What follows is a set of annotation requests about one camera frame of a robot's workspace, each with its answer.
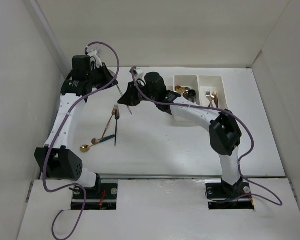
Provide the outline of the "black spoon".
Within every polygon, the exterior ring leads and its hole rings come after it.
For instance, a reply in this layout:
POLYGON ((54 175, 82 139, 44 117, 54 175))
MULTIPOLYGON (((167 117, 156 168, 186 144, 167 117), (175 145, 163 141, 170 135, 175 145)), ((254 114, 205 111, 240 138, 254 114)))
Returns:
POLYGON ((187 92, 187 95, 190 98, 190 97, 195 97, 197 94, 195 90, 191 89, 187 92))

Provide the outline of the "rose gold fork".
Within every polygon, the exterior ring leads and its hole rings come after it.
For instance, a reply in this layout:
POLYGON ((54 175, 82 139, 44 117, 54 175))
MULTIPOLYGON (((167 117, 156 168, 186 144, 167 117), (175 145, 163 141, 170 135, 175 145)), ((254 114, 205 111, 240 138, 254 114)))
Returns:
POLYGON ((105 127, 105 129, 104 129, 104 131, 103 131, 102 138, 105 137, 106 132, 107 132, 109 126, 110 126, 110 123, 111 123, 113 117, 114 117, 114 116, 116 115, 116 113, 117 113, 118 107, 119 107, 118 104, 115 104, 115 105, 114 105, 114 107, 113 107, 113 109, 112 109, 112 112, 111 112, 111 116, 110 116, 110 118, 109 118, 109 120, 108 120, 108 122, 107 122, 107 125, 106 125, 106 127, 105 127))

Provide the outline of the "black handled silver fork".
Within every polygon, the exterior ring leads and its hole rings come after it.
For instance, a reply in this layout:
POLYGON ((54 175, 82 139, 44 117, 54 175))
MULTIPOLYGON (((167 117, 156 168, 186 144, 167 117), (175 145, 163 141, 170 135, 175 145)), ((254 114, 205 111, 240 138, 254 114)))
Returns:
POLYGON ((120 119, 120 109, 118 108, 115 113, 115 137, 114 146, 117 145, 117 134, 118 134, 118 120, 120 119))

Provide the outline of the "copper brown fork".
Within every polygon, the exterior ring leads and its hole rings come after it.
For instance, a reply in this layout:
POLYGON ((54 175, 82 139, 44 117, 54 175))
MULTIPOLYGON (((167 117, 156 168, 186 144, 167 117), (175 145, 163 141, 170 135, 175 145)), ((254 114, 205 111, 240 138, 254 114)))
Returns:
POLYGON ((215 103, 216 108, 218 108, 219 107, 219 99, 218 99, 218 92, 217 91, 214 91, 214 93, 213 93, 213 101, 215 103))

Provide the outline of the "rose gold spoon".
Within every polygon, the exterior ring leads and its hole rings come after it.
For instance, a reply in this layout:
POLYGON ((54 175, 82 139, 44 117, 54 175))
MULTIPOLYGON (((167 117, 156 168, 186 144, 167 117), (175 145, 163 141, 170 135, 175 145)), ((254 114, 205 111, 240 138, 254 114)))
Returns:
POLYGON ((96 139, 96 138, 94 138, 94 139, 91 140, 91 143, 92 143, 93 145, 96 144, 96 142, 97 142, 97 139, 96 139))

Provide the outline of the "green handled gold spoon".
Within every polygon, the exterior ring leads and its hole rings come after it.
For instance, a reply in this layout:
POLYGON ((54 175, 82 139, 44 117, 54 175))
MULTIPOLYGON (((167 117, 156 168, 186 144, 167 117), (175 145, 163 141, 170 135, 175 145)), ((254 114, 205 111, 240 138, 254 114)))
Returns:
POLYGON ((104 138, 97 139, 96 144, 82 145, 82 146, 80 147, 80 151, 81 151, 82 153, 86 153, 86 152, 88 152, 88 151, 91 149, 91 147, 94 147, 94 146, 96 146, 96 145, 98 145, 98 144, 104 143, 104 142, 109 141, 109 140, 114 139, 114 138, 115 138, 115 134, 106 136, 106 137, 104 137, 104 138))

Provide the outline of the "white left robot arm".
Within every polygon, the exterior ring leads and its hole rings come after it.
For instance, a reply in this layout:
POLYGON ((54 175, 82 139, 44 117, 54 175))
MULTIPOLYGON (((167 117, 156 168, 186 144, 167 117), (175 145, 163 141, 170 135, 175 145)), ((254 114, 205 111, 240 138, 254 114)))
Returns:
POLYGON ((80 115, 93 89, 109 88, 118 82, 96 51, 72 58, 72 70, 63 82, 60 103, 52 131, 34 156, 46 178, 68 180, 84 187, 90 198, 101 195, 98 174, 84 168, 82 160, 71 150, 80 115))

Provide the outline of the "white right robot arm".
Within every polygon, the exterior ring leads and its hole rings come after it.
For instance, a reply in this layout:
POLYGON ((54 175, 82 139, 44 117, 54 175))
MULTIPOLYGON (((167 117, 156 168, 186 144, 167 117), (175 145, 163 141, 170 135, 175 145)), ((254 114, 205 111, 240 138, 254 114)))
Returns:
POLYGON ((201 107, 168 90, 164 79, 157 72, 143 73, 131 70, 132 81, 118 104, 135 107, 142 101, 150 101, 163 113, 189 120, 209 133, 211 148, 219 155, 221 164, 222 193, 233 197, 240 191, 241 175, 238 168, 239 145, 242 132, 228 110, 201 107))

